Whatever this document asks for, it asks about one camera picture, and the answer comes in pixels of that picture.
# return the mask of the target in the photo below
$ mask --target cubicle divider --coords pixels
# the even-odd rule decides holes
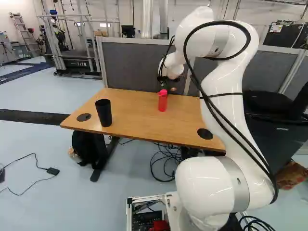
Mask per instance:
[[[101,43],[100,59],[103,70],[103,80],[109,88],[127,90],[141,90],[158,92],[157,81],[158,65],[165,55],[169,41],[160,39],[142,38],[103,38],[97,37]],[[298,54],[277,51],[258,51],[245,70],[243,77],[244,90],[266,90],[278,92],[290,70],[297,62]],[[308,81],[306,73],[308,57],[296,69],[292,83],[286,90],[286,95],[294,98],[302,86]],[[199,80],[206,77],[217,66],[216,61],[196,58],[193,68]],[[197,88],[188,77],[190,73],[185,66],[185,71],[180,81],[172,82],[171,86],[177,90],[175,94],[199,96]]]
[[[258,51],[244,72],[243,89],[277,92],[289,73],[296,56],[295,54]],[[216,66],[216,61],[196,58],[193,69],[199,80],[202,80]],[[190,85],[188,95],[199,96],[199,92],[193,84]]]
[[[159,92],[158,65],[168,49],[168,40],[136,38],[103,38],[102,49],[105,83],[109,88]],[[179,82],[170,82],[183,94],[187,77],[187,66]]]

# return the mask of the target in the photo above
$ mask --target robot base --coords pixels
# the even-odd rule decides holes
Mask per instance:
[[[137,205],[143,205],[143,209],[146,209],[147,205],[154,205],[159,202],[164,204],[162,212],[165,214],[165,220],[169,223],[171,231],[218,231],[229,218],[229,214],[210,216],[206,220],[207,225],[199,228],[193,223],[186,209],[183,208],[178,193],[168,192],[164,195],[128,198],[126,208],[127,231],[132,231],[132,217],[136,213],[134,208]]]

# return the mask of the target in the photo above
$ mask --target power adapter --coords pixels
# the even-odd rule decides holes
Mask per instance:
[[[56,175],[59,174],[60,170],[50,167],[50,168],[47,169],[47,172],[49,174],[52,174],[52,175],[56,176]]]

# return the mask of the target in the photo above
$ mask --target ladder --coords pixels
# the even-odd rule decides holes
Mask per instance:
[[[33,33],[29,32],[26,28],[26,25],[23,21],[23,17],[20,13],[10,12],[10,18],[13,20],[15,27],[20,32],[21,37],[24,40],[27,51],[31,54],[32,57],[40,55],[39,45],[36,43]]]

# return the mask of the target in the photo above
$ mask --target black cup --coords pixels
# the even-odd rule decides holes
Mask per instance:
[[[98,100],[95,102],[95,107],[102,126],[109,127],[112,124],[110,100]]]

